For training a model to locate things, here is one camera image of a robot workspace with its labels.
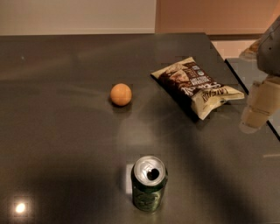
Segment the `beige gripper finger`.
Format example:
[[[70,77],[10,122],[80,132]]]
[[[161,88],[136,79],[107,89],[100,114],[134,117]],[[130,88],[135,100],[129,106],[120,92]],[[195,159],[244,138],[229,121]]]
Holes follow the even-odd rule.
[[[280,77],[267,76],[262,82],[254,81],[242,112],[240,129],[246,134],[258,131],[280,109]]]

